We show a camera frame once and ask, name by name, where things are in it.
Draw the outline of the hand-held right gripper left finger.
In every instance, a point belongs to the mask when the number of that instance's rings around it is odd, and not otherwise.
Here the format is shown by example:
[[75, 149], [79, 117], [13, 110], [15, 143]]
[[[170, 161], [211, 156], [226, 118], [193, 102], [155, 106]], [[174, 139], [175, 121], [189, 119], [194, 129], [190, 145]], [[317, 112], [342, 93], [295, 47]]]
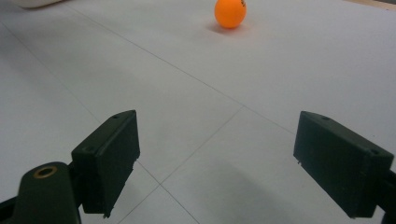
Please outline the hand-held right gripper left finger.
[[110, 217], [140, 156], [136, 111], [108, 118], [71, 155], [84, 212]]

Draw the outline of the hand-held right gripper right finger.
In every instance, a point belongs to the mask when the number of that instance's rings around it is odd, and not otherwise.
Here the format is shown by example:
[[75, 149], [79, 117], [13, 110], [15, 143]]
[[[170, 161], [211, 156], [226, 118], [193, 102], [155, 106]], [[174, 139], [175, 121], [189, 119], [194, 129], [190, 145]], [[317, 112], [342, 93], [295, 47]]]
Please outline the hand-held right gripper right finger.
[[352, 218], [394, 217], [394, 155], [333, 119], [300, 113], [293, 156]]

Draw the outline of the orange ping pong ball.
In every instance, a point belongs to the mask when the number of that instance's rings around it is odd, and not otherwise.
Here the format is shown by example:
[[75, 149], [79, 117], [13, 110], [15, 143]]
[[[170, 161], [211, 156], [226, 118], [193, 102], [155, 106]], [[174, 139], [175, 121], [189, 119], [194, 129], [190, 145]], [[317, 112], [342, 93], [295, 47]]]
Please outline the orange ping pong ball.
[[217, 23], [226, 29], [239, 26], [247, 15], [245, 0], [217, 0], [214, 6]]

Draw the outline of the wooden table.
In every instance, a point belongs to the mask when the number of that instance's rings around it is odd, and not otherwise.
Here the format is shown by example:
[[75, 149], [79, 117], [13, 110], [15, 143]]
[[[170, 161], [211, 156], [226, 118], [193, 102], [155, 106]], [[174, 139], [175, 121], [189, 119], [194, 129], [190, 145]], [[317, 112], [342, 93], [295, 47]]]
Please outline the wooden table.
[[385, 10], [391, 10], [396, 12], [396, 5], [393, 5], [391, 3], [387, 2], [382, 2], [382, 1], [377, 1], [377, 0], [344, 0], [350, 3], [355, 3], [359, 5], [364, 5], [368, 7], [376, 7], [376, 8], [381, 8]]

